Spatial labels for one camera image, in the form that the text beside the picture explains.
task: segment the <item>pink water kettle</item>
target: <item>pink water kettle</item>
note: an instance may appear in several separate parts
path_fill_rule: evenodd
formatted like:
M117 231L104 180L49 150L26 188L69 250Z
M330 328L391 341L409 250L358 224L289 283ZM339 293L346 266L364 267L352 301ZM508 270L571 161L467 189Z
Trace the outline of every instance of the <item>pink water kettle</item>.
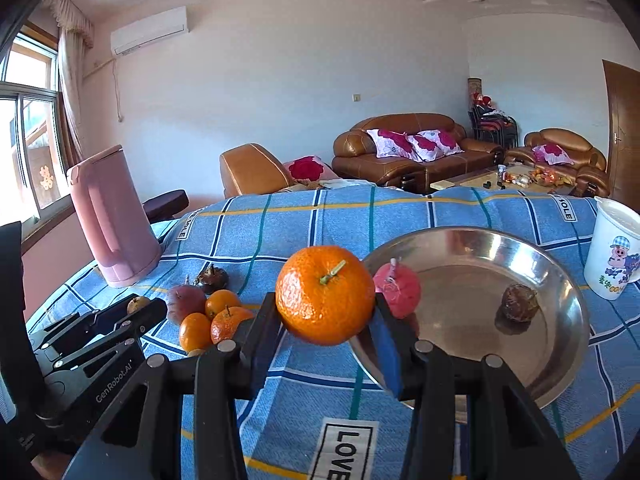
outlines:
M66 179L80 225L110 286L136 283L153 270L162 249L133 186L122 146L70 168Z

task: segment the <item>coffee table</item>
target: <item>coffee table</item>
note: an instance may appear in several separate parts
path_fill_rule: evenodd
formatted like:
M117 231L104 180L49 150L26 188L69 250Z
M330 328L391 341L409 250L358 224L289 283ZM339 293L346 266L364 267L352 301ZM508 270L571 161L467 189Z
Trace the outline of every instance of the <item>coffee table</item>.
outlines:
M529 174L529 171L532 171L533 168L530 166L524 166L523 164L515 164L508 165L507 172L511 174ZM470 173L465 173L459 176L453 176L446 180L440 180L438 182L431 183L431 187L437 191L447 189L449 187L454 186L465 186L465 187L482 187L482 184L489 181L491 183L491 187L489 190L497 190L500 189L497 185L498 182L498 166L492 166L491 168L486 168L485 170L477 170L472 171ZM504 187L506 189L514 189L514 190L527 190L533 191L535 193L548 193L548 194L558 194L558 195L569 195L572 190L574 190L573 186L558 186L558 187L545 187L540 186L540 184L531 183L528 187L521 187L517 184L508 184L504 183Z

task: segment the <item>bed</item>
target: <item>bed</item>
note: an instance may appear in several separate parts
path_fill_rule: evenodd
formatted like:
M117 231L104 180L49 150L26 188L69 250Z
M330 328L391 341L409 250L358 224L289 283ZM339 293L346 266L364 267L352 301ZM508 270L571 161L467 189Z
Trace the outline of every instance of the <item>bed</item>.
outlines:
M470 225L505 231L547 250L580 285L590 310L591 338L575 381L543 413L564 440L583 479L602 480L640 427L640 288L629 285L614 303L593 293L582 275L596 209L569 198L577 221L563 220L544 194L455 187L433 196L371 186L245 195L183 218L160 222L158 267L126 289L109 288L95 263L61 286L27 322L39 330L71 312L101 309L128 294L164 298L167 290L214 263L243 303L260 304L280 267L298 249L336 244L363 258L407 232ZM177 327L157 325L142 338L146 355L185 355ZM182 477L193 478L193 402L185 400ZM251 479L305 479L318 461L322 428L332 420L361 424L374 438L363 478L398 478L411 421L408 407L363 373L348 344L320 348L281 330L264 389L238 401L238 427ZM468 471L466 426L456 428L454 472Z

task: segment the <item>label patch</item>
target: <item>label patch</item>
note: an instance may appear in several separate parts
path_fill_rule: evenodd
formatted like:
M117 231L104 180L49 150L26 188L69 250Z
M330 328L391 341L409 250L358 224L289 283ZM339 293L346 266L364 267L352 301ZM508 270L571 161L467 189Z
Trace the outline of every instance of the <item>label patch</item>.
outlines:
M562 219L565 222L577 222L578 217L575 215L574 207L571 205L571 202L564 196L560 195L549 195L556 201L556 205L560 210L560 214L562 215Z
M325 417L309 480L369 480L377 436L377 421Z
M200 209L196 209L196 211L192 211L191 213L189 213L189 216L187 216L187 218L184 221L184 225L182 226L182 229L180 229L180 232L178 232L177 237L175 237L176 240L186 240L187 238L189 238L189 233L191 233L191 227L193 227L193 221L195 220L198 213L203 209L204 208L201 207Z

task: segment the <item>red flower pillow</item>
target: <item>red flower pillow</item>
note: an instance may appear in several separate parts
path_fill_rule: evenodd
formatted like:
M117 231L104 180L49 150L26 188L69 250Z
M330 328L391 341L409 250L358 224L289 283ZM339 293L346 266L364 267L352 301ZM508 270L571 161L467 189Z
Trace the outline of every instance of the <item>red flower pillow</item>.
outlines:
M420 134L407 136L409 142L414 147L415 153L424 161L432 162L444 156L444 152L431 139Z
M532 148L536 162L546 162L550 166L554 164L573 164L571 157L557 144L542 144Z
M445 156L453 155L454 153L462 153L464 151L462 148L460 148L460 146L456 142L456 139L454 139L450 133L445 132L444 130L425 130L423 132L419 132L416 135L425 137L435 142Z
M312 155L285 162L283 166L299 184L339 178L322 160Z
M376 145L376 157L402 156L415 162L421 162L415 153L414 147L409 142L407 135L391 132L389 130L367 130Z

